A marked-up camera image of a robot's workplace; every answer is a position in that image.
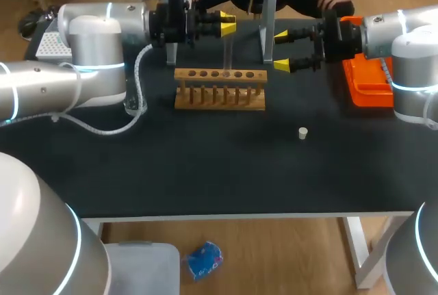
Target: led light ring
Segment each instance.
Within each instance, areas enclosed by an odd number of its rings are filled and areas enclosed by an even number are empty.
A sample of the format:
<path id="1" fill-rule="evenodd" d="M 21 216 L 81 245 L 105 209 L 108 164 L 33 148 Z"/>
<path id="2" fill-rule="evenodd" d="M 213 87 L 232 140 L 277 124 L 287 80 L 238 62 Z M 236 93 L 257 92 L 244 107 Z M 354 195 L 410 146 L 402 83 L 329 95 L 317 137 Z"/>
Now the led light ring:
<path id="1" fill-rule="evenodd" d="M 408 28 L 406 26 L 406 16 L 404 15 L 403 10 L 397 10 L 397 15 L 398 15 L 398 21 L 402 25 L 403 35 L 405 35 L 408 32 Z"/>
<path id="2" fill-rule="evenodd" d="M 107 69 L 122 68 L 124 66 L 125 66 L 124 62 L 121 62 L 120 64 L 102 64 L 102 65 L 98 65 L 98 66 L 78 66 L 78 65 L 75 65 L 75 67 L 80 71 L 107 70 Z"/>
<path id="3" fill-rule="evenodd" d="M 6 75 L 11 75 L 11 71 L 3 62 L 0 62 L 0 66 L 4 69 Z M 14 120 L 16 115 L 18 115 L 18 92 L 15 85 L 12 86 L 12 92 L 14 93 L 14 112 L 10 120 Z"/>
<path id="4" fill-rule="evenodd" d="M 73 100 L 71 101 L 71 104 L 63 111 L 64 113 L 69 112 L 70 110 L 72 110 L 75 106 L 77 101 L 79 100 L 79 96 L 81 95 L 82 92 L 82 78 L 81 78 L 81 73 L 79 72 L 79 70 L 73 66 L 72 64 L 69 64 L 68 62 L 61 62 L 58 66 L 63 67 L 63 66 L 70 66 L 76 73 L 76 90 L 75 90 L 75 95 L 73 97 Z"/>
<path id="5" fill-rule="evenodd" d="M 406 86 L 397 85 L 393 82 L 392 86 L 398 90 L 411 91 L 411 92 L 435 92 L 435 91 L 438 91 L 438 84 L 431 85 L 431 86 L 424 86 L 422 88 L 410 88 L 410 87 L 406 87 Z"/>
<path id="6" fill-rule="evenodd" d="M 438 274 L 436 273 L 435 269 L 432 267 L 432 264 L 430 264 L 430 262 L 426 256 L 426 253 L 424 252 L 422 241 L 420 239 L 419 222 L 420 222 L 420 214 L 423 210 L 424 204 L 426 204 L 426 203 L 423 203 L 423 205 L 420 207 L 420 209 L 418 210 L 417 216 L 415 218 L 415 239 L 417 240 L 418 251 L 420 252 L 420 255 L 423 259 L 423 262 L 427 267 L 427 270 L 429 270 L 430 274 L 435 279 L 435 281 L 438 282 Z"/>
<path id="7" fill-rule="evenodd" d="M 77 244 L 76 244 L 76 251 L 75 251 L 75 255 L 73 256 L 73 260 L 71 262 L 70 268 L 68 269 L 66 276 L 64 277 L 64 280 L 60 283 L 60 285 L 58 286 L 58 288 L 56 289 L 56 291 L 53 293 L 53 295 L 60 295 L 61 292 L 64 290 L 64 288 L 66 287 L 68 281 L 70 280 L 73 271 L 76 268 L 77 265 L 77 261 L 79 260 L 79 254 L 81 252 L 81 244 L 82 244 L 82 232 L 81 232 L 81 225 L 79 224 L 79 219 L 77 218 L 76 214 L 74 213 L 74 211 L 71 209 L 70 206 L 67 205 L 67 207 L 70 209 L 71 214 L 73 215 L 73 218 L 75 219 L 76 222 L 76 229 L 77 229 Z"/>
<path id="8" fill-rule="evenodd" d="M 109 19 L 111 17 L 111 9 L 112 9 L 112 2 L 109 2 L 107 5 L 107 13 L 106 13 L 107 19 Z"/>

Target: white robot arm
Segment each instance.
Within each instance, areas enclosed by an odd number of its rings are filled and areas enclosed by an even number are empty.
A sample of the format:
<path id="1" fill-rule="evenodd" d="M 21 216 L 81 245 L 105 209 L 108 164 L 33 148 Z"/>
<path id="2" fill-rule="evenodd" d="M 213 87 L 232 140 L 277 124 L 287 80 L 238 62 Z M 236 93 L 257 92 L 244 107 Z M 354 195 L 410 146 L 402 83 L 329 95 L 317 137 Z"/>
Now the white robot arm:
<path id="1" fill-rule="evenodd" d="M 0 120 L 120 103 L 126 94 L 121 28 L 111 18 L 70 23 L 72 68 L 44 62 L 0 63 Z"/>
<path id="2" fill-rule="evenodd" d="M 293 73 L 319 69 L 321 62 L 352 59 L 358 53 L 367 59 L 392 56 L 396 116 L 438 129 L 438 112 L 433 109 L 438 91 L 438 5 L 365 17 L 360 26 L 327 11 L 318 25 L 284 31 L 275 36 L 275 42 L 306 37 L 314 42 L 311 57 L 279 60 L 274 66 Z"/>
<path id="3" fill-rule="evenodd" d="M 58 14 L 58 29 L 72 51 L 70 66 L 0 62 L 0 126 L 49 114 L 102 135 L 120 133 L 128 125 L 100 131 L 65 113 L 74 107 L 112 105 L 125 99 L 123 51 L 129 47 L 140 52 L 134 76 L 141 109 L 129 124 L 132 126 L 144 112 L 138 68 L 151 43 L 159 47 L 173 42 L 194 45 L 200 35 L 220 38 L 235 31 L 235 17 L 223 12 L 200 15 L 184 0 L 159 3 L 156 11 L 148 11 L 143 3 L 67 4 Z"/>

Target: black table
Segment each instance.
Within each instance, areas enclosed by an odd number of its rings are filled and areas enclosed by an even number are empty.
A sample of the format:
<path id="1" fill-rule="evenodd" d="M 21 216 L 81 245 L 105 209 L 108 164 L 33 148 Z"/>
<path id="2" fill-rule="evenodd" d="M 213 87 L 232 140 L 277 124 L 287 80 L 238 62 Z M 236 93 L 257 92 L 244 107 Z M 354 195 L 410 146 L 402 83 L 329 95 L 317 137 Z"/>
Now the black table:
<path id="1" fill-rule="evenodd" d="M 276 32 L 312 22 L 278 20 Z M 265 112 L 174 110 L 174 69 L 155 49 L 140 68 L 149 110 L 133 130 L 98 137 L 43 118 L 0 129 L 0 151 L 25 162 L 82 218 L 358 215 L 413 211 L 438 194 L 435 133 L 393 116 L 345 116 L 329 86 L 336 75 L 263 66 L 256 22 L 237 28 L 233 67 L 268 70 Z M 308 40 L 274 48 L 275 59 L 310 53 Z M 206 38 L 194 50 L 179 45 L 177 66 L 218 68 L 222 59 L 220 41 Z M 74 115 L 106 129 L 129 121 L 121 105 Z M 309 130 L 304 141 L 299 127 Z"/>

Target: white table frame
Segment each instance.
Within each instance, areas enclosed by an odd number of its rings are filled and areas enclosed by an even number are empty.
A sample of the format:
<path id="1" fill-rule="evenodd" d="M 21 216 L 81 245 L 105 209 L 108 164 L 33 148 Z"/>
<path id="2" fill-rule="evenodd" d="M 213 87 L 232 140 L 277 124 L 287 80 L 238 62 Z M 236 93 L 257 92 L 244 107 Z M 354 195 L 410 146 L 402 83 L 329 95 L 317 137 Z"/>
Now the white table frame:
<path id="1" fill-rule="evenodd" d="M 260 20 L 260 43 L 263 54 L 263 63 L 272 63 L 272 49 L 274 46 L 276 0 L 263 0 L 263 13 Z M 174 66 L 177 63 L 177 43 L 166 44 L 167 65 Z"/>
<path id="2" fill-rule="evenodd" d="M 355 282 L 360 290 L 370 289 L 383 275 L 386 245 L 398 227 L 412 214 L 412 211 L 376 213 L 291 213 L 291 214 L 217 214 L 182 216 L 140 216 L 132 218 L 85 218 L 86 222 L 100 237 L 103 223 L 146 222 L 146 221 L 186 221 L 186 220 L 236 220 L 260 218 L 343 218 L 348 244 L 355 267 Z M 389 216 L 390 221 L 380 240 L 371 252 L 368 251 L 360 217 Z"/>

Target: orange tray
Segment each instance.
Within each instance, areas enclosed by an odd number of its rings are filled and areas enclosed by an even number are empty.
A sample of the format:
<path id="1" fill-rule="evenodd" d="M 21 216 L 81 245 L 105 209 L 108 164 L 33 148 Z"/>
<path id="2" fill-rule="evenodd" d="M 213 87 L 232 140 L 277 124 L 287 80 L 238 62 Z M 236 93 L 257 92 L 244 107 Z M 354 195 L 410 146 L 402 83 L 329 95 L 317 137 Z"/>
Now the orange tray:
<path id="1" fill-rule="evenodd" d="M 355 25 L 362 24 L 360 16 L 345 16 Z M 392 75 L 392 59 L 385 59 Z M 391 86 L 387 83 L 380 59 L 366 60 L 364 54 L 342 62 L 351 99 L 357 107 L 393 107 Z"/>

